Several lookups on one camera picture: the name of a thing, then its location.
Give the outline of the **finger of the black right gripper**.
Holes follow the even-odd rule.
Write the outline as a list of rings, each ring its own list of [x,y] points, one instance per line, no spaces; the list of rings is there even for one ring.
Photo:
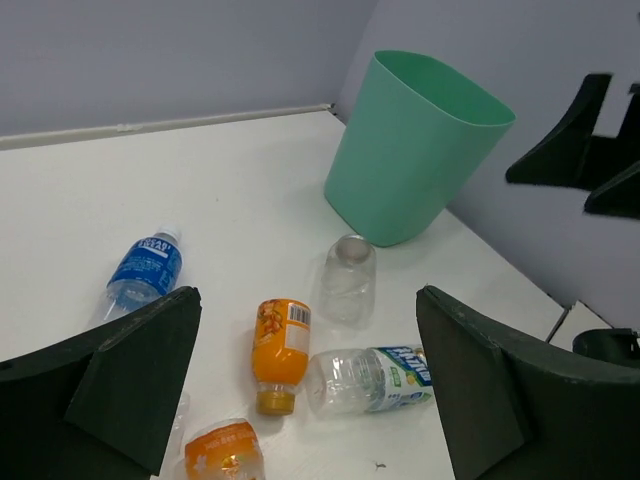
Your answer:
[[[602,103],[613,75],[586,75],[571,105],[545,137],[511,165],[510,184],[573,188],[581,175]]]
[[[638,219],[640,216],[639,162],[616,174],[587,197],[584,212]]]

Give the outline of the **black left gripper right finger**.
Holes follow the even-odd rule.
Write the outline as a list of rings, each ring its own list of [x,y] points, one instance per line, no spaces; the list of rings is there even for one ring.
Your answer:
[[[639,334],[591,329],[570,350],[427,286],[419,333],[459,479],[635,479]]]

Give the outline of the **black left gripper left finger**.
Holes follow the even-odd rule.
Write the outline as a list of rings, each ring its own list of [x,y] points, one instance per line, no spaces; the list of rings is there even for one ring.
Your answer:
[[[194,287],[1,364],[4,479],[160,473],[201,318]]]

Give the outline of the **orange label tea bottle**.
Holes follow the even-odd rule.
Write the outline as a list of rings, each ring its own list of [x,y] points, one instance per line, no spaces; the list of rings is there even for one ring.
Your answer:
[[[244,418],[210,425],[184,446],[173,479],[265,479],[258,437]]]

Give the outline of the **blue label water bottle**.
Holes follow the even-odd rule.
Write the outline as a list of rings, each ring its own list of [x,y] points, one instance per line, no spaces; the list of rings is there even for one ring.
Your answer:
[[[161,226],[137,240],[106,284],[86,329],[126,316],[170,293],[182,270],[181,231]]]

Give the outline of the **green blue label bottle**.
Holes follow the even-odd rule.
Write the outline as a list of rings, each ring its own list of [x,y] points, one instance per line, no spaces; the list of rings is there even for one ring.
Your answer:
[[[310,360],[305,389],[319,416],[386,412],[434,397],[426,355],[418,345],[321,352]]]

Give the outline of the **orange juice bottle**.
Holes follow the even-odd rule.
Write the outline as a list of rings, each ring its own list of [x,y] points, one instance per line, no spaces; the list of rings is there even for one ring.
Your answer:
[[[251,355],[259,414],[287,416],[294,412],[309,363],[310,337],[311,310],[306,304],[276,298],[259,305]]]

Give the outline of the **clear unlabelled plastic bottle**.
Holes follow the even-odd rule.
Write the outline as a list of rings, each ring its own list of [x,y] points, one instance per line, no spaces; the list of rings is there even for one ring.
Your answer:
[[[332,322],[363,328],[375,305],[376,251],[362,236],[344,235],[329,249],[320,278],[319,312]]]

